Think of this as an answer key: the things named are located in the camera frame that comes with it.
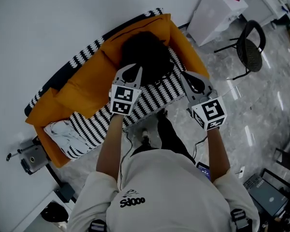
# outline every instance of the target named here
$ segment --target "wire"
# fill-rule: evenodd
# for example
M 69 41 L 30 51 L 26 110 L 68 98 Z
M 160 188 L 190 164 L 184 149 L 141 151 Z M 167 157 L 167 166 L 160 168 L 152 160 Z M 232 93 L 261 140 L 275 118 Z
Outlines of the wire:
M 197 145 L 200 143 L 203 143 L 206 139 L 207 139 L 207 136 L 204 137 L 201 141 L 194 144 L 194 150 L 193 150 L 193 154 L 192 154 L 192 157 L 194 160 L 195 160 L 195 157 L 197 156 Z
M 120 175 L 120 186 L 119 186 L 119 188 L 120 188 L 120 190 L 121 190 L 121 182 L 122 182 L 121 164 L 123 163 L 123 161 L 126 158 L 126 156 L 130 153 L 130 151 L 132 150 L 132 146 L 133 146 L 132 141 L 128 137 L 129 133 L 127 131 L 125 131 L 125 130 L 123 130 L 123 132 L 126 134 L 126 137 L 127 137 L 128 141 L 131 143 L 131 147 L 130 147 L 129 151 L 123 156 L 123 158 L 121 159 L 121 162 L 120 162 L 120 171 L 119 171 L 119 175 Z

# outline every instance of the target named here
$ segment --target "white cabinet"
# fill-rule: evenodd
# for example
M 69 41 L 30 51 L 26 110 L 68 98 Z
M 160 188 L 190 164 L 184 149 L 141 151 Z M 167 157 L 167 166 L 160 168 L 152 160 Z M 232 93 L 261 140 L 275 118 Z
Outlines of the white cabinet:
M 247 7 L 244 0 L 201 0 L 187 32 L 198 46 L 206 44 L 226 30 Z

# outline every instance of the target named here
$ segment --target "dark hair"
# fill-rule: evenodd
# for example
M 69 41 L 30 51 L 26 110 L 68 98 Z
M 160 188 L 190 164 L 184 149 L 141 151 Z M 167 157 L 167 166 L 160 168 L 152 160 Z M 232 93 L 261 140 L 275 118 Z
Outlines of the dark hair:
M 168 47 L 150 31 L 139 32 L 123 43 L 120 66 L 133 63 L 143 68 L 142 86 L 159 83 L 174 67 Z

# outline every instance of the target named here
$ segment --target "white shoe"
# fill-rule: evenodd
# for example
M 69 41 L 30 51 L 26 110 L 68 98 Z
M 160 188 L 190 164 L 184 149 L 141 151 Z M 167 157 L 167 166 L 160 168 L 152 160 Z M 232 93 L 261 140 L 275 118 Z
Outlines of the white shoe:
M 150 145 L 149 132 L 146 128 L 144 128 L 142 130 L 142 144 L 143 145 Z

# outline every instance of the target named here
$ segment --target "orange sofa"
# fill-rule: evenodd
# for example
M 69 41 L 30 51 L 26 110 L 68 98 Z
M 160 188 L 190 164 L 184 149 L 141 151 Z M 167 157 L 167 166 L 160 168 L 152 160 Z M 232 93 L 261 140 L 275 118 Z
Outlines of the orange sofa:
M 62 88 L 50 87 L 31 104 L 26 120 L 32 124 L 49 158 L 56 167 L 70 161 L 58 145 L 44 132 L 50 122 L 68 119 L 77 111 L 86 118 L 108 103 L 108 92 L 121 60 L 121 46 L 130 36 L 140 31 L 151 31 L 170 46 L 188 71 L 209 77 L 202 61 L 182 32 L 171 21 L 170 14 L 145 18 L 118 31 L 105 42 Z

